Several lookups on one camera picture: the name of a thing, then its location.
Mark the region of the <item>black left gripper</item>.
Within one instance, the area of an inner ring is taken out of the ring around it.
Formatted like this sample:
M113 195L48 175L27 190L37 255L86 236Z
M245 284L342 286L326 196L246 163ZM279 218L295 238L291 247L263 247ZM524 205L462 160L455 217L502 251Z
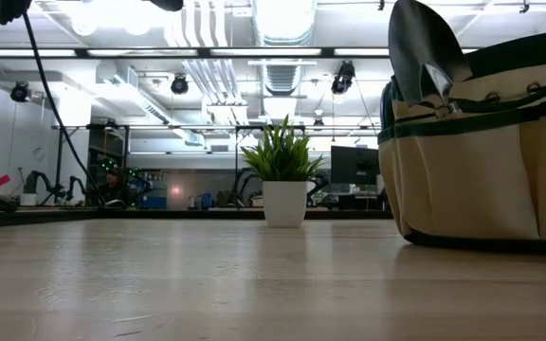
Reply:
M165 11L180 11L184 7L184 0L149 0L155 6Z

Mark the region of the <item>narrow trowel with wooden handle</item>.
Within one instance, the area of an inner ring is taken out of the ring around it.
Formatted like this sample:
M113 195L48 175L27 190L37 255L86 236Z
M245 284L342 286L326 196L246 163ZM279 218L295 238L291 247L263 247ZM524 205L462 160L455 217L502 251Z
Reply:
M408 106L428 104L437 117L458 110L451 89L472 72L452 29L437 12L418 0L398 0L388 44L396 84Z

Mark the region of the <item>beige gardening bag green trim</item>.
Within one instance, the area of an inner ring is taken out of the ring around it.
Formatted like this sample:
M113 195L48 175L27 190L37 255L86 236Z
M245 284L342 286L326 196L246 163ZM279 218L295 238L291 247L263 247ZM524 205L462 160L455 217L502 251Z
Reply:
M546 254L546 33L467 54L472 75L443 114L383 90L379 162L409 242Z

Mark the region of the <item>black ceiling lamp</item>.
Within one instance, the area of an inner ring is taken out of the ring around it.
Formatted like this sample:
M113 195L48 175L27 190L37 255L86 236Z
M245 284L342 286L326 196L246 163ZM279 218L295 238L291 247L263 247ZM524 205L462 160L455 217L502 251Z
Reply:
M175 95L184 95L189 91L186 74L175 74L170 89Z
M18 103L26 103L31 100L31 91L29 89L29 84L25 81L17 81L12 87L10 98Z
M344 95L353 84L355 67L352 61L343 61L334 76L331 91L334 95Z

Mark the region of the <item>black overhead beam with lights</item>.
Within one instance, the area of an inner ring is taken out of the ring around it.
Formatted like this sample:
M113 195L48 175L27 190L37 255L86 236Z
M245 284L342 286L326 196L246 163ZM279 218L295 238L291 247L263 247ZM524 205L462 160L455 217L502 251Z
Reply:
M388 59L383 47L38 48L43 59Z

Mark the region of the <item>person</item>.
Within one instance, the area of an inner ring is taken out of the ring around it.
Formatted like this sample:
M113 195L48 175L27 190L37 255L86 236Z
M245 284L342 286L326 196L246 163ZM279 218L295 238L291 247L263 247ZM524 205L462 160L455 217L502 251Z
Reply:
M99 186L99 193L105 206L128 206L127 184L117 169L107 170L106 181Z

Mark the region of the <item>blue storage bin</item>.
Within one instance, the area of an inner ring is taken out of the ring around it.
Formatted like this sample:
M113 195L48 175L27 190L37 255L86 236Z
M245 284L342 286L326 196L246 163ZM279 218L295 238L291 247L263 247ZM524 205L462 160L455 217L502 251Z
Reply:
M167 207L166 196L140 195L136 198L138 209L165 209Z

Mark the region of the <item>green plant in white pot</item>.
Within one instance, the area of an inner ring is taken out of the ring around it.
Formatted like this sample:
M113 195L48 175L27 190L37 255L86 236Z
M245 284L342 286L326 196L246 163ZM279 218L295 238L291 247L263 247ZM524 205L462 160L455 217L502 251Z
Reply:
M291 119L263 129L263 140L243 147L246 164L263 185L263 209L271 228L301 227L307 208L307 182L324 163L309 155L310 138L297 135Z

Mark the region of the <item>wide black background monitor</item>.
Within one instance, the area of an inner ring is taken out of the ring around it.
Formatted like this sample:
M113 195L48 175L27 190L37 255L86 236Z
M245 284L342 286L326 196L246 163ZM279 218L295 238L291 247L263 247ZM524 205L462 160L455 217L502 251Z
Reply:
M377 149L331 148L331 181L334 184L375 185L379 174Z

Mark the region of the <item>black aluminium table frame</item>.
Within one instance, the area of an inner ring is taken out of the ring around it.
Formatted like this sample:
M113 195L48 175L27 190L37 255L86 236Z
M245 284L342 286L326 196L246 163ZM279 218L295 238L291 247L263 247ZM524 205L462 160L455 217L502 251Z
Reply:
M164 210L164 209L21 209L0 211L0 227L25 224L49 224L84 220L263 220L262 210Z

